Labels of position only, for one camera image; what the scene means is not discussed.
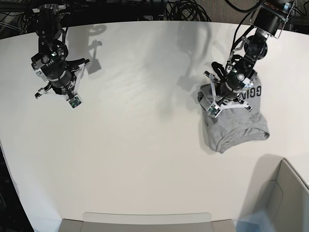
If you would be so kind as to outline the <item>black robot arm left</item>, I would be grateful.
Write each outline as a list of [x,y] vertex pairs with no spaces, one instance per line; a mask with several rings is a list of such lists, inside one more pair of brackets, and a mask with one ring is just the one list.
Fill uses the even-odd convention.
[[277,30],[286,24],[294,0],[261,0],[260,5],[247,11],[257,13],[250,27],[238,39],[233,39],[229,58],[225,65],[213,62],[217,74],[213,78],[218,104],[223,101],[239,102],[241,93],[254,85],[257,73],[256,62],[267,54],[267,39],[276,37]]

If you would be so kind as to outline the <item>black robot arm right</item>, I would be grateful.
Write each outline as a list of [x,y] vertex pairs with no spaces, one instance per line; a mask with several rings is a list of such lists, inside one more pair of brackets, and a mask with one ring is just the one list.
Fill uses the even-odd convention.
[[47,82],[47,86],[36,93],[38,98],[52,89],[55,94],[69,99],[77,95],[81,77],[76,72],[83,70],[90,60],[66,60],[69,51],[66,46],[67,29],[63,29],[61,20],[66,9],[64,0],[37,0],[31,9],[38,13],[35,21],[35,33],[38,36],[38,53],[31,58],[31,66],[38,77]]

